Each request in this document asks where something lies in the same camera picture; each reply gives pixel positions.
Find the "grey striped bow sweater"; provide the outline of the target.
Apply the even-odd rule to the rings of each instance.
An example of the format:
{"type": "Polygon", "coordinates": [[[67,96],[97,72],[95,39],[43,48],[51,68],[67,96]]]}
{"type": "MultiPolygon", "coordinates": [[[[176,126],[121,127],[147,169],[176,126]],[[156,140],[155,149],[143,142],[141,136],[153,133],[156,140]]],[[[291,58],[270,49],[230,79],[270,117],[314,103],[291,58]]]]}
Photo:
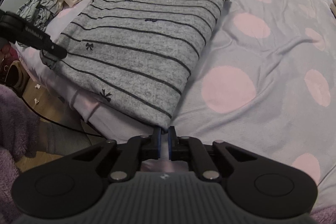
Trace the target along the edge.
{"type": "Polygon", "coordinates": [[[93,0],[42,51],[55,73],[135,120],[168,128],[229,0],[93,0]]]}

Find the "purple fluffy robe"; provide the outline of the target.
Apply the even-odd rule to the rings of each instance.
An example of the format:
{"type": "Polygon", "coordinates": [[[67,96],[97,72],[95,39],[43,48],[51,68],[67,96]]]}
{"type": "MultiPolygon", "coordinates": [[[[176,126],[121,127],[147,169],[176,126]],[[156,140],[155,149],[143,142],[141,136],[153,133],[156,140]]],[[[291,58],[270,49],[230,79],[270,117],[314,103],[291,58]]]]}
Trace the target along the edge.
{"type": "Polygon", "coordinates": [[[8,87],[1,85],[1,223],[20,216],[11,188],[19,176],[15,163],[36,155],[40,119],[8,87]]]}

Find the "beige-grey folded garment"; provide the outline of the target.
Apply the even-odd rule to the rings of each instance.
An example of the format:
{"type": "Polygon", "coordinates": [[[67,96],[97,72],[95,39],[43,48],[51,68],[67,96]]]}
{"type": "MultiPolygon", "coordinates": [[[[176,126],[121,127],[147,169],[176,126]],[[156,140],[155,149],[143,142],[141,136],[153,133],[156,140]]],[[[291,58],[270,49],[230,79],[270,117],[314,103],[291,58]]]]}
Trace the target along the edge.
{"type": "Polygon", "coordinates": [[[334,16],[336,16],[336,0],[332,0],[332,3],[330,4],[331,12],[334,16]]]}

